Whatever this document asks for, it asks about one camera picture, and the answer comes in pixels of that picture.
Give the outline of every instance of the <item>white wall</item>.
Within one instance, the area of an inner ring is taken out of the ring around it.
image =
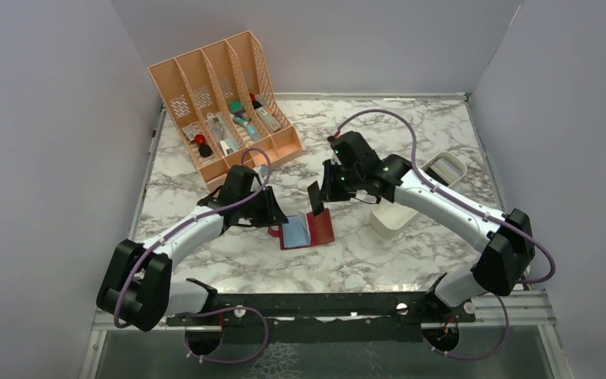
[[[543,287],[573,371],[606,377],[606,2],[526,0],[471,105],[507,203],[559,263]]]
[[[107,0],[0,2],[1,378],[78,374],[156,114]]]
[[[251,29],[278,92],[471,92],[522,0],[112,0],[146,65]]]

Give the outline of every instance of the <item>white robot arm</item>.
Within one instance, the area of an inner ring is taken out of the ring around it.
[[[424,213],[481,253],[473,263],[439,278],[429,290],[428,311],[444,313],[487,292],[511,293],[535,250],[531,242],[490,220],[509,223],[531,235],[529,217],[524,212],[515,209],[508,215],[446,187],[443,193],[443,184],[422,170],[413,169],[411,162],[401,156],[380,159],[357,132],[330,137],[329,141],[334,157],[324,161],[322,201],[348,201],[362,190],[378,199]],[[470,212],[468,208],[480,212]]]
[[[96,305],[145,332],[163,315],[201,311],[208,298],[207,287],[195,280],[171,283],[173,269],[229,227],[287,223],[272,188],[260,180],[251,168],[233,166],[224,184],[201,199],[184,219],[143,243],[120,242],[103,277]],[[255,183],[263,189],[254,190]],[[135,272],[142,276],[134,278]]]

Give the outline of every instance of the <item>orange desk organizer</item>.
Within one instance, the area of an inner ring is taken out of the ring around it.
[[[250,31],[160,62],[148,67],[148,71],[210,191],[224,183],[229,168],[241,163],[248,147],[265,151],[273,167],[303,154],[296,129],[275,102],[264,51]],[[270,133],[263,125],[254,111],[250,93],[264,98],[262,105],[282,125],[280,130]],[[231,122],[233,115],[228,106],[236,100],[245,109],[260,140],[245,138],[244,127]],[[205,120],[209,113],[222,115],[230,125],[230,132],[238,143],[237,151],[227,156],[222,154],[219,141],[208,132]],[[201,157],[198,147],[182,131],[189,125],[206,137],[211,156]],[[258,152],[250,152],[245,162],[249,167],[265,163]]]

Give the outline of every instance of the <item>screw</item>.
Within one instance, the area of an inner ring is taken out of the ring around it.
[[[243,316],[245,316],[245,313],[247,311],[246,310],[235,310],[234,314],[236,315],[236,317],[241,318]]]
[[[396,306],[396,312],[402,316],[407,315],[407,305],[404,302],[399,303]]]
[[[475,305],[472,302],[465,302],[463,303],[463,310],[467,314],[475,314]]]

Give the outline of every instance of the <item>white marble tabletop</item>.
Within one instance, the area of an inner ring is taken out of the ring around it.
[[[322,161],[331,156],[326,136],[348,116],[376,107],[412,122],[418,138],[418,166],[439,152],[452,152],[468,167],[455,189],[496,207],[461,100],[279,100],[279,105],[297,128],[305,150],[302,157],[275,169],[271,177],[287,215],[309,211],[306,187],[314,180],[321,182]],[[348,128],[360,131],[381,157],[392,152],[410,157],[409,132],[393,118],[364,115]],[[208,192],[169,118],[147,188],[138,241],[179,221]],[[327,204],[327,208],[336,237],[332,244],[282,251],[266,229],[234,227],[185,259],[174,270],[173,281],[196,278],[220,292],[234,293],[425,291],[442,273],[477,257],[467,243],[428,217],[385,239],[368,223],[370,205],[351,201]]]

